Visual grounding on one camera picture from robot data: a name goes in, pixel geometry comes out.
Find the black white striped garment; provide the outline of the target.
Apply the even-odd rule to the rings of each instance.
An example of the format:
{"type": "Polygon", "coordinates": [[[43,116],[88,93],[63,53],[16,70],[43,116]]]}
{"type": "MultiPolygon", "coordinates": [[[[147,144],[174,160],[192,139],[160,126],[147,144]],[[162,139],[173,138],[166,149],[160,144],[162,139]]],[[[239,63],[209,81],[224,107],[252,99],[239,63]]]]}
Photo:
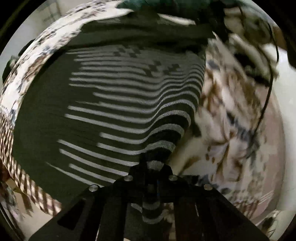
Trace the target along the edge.
{"type": "Polygon", "coordinates": [[[213,36],[146,13],[85,24],[30,84],[11,155],[64,205],[140,162],[166,163],[194,123],[213,36]]]}

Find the floral cream bed blanket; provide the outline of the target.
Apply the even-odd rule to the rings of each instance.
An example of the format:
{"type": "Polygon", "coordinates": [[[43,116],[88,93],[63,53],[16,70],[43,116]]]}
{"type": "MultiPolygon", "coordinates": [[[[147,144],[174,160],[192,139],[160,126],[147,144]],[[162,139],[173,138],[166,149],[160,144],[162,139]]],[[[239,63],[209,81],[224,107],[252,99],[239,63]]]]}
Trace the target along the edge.
{"type": "Polygon", "coordinates": [[[207,25],[213,37],[205,49],[205,72],[193,125],[166,162],[173,173],[196,185],[212,184],[245,216],[256,214],[267,180],[271,155],[278,153],[263,111],[269,83],[278,76],[277,60],[263,49],[275,26],[265,14],[236,1],[224,10],[182,18],[153,11],[117,9],[118,2],[91,1],[67,12],[44,30],[20,56],[1,90],[1,161],[20,190],[44,213],[55,216],[64,206],[34,184],[13,158],[14,129],[23,98],[49,58],[92,21],[129,13],[158,15],[181,25],[207,25]]]}

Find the dark green fleece blanket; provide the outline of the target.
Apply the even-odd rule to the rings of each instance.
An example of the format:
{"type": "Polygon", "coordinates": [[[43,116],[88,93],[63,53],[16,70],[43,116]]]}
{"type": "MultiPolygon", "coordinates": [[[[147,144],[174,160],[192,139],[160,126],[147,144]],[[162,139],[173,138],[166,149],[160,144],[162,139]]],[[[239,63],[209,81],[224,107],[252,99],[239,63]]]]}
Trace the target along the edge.
{"type": "Polygon", "coordinates": [[[174,0],[143,0],[122,1],[117,9],[131,9],[133,11],[153,11],[155,13],[194,18],[199,13],[208,13],[214,10],[224,10],[236,1],[174,1],[174,0]]]}

